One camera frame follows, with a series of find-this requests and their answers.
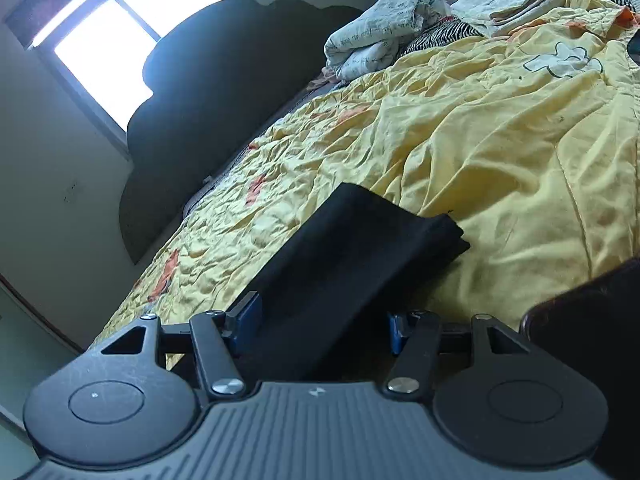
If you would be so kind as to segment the black pants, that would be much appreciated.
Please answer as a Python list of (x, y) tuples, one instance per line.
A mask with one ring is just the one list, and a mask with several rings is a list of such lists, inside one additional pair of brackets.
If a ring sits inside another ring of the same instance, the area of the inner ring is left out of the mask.
[(448, 214), (423, 218), (341, 184), (246, 285), (262, 324), (236, 360), (255, 382), (367, 382), (390, 365), (392, 314), (469, 250)]

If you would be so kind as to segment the white patterned folded quilt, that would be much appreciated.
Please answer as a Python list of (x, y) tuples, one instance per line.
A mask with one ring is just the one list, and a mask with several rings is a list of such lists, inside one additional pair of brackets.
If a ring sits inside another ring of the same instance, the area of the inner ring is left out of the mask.
[(324, 44), (326, 67), (340, 81), (384, 70), (399, 49), (450, 14), (448, 0), (378, 0)]

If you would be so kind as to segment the dark upholstered headboard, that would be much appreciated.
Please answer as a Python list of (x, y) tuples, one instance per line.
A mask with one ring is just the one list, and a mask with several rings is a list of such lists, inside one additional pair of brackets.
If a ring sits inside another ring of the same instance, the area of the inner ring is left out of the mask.
[(220, 174), (326, 64), (324, 44), (360, 15), (304, 0), (221, 0), (152, 50), (152, 96), (127, 126), (132, 171), (119, 202), (122, 241), (139, 262), (205, 178)]

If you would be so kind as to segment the black white striped cloth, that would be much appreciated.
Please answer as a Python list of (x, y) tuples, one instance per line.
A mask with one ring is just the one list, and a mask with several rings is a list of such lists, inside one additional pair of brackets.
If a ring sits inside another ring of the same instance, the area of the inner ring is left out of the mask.
[[(638, 11), (639, 0), (608, 0), (631, 11)], [(401, 47), (397, 57), (434, 47), (446, 47), (448, 44), (468, 37), (480, 37), (482, 34), (458, 18), (442, 18), (435, 25), (425, 27), (420, 35)]]

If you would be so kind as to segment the bright window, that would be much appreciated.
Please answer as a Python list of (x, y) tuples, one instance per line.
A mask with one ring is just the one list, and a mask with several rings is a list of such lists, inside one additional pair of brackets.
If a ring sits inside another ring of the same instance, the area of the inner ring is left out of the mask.
[(68, 0), (29, 40), (121, 138), (152, 95), (143, 65), (168, 32), (221, 0)]

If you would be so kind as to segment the yellow floral bedspread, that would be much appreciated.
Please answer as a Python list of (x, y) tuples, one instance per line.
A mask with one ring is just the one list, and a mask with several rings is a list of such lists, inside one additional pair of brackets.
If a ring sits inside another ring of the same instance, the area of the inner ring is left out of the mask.
[(509, 35), (411, 53), (254, 140), (156, 253), (104, 336), (152, 312), (224, 309), (341, 183), (470, 249), (428, 305), (453, 320), (526, 310), (639, 251), (639, 18), (565, 0)]

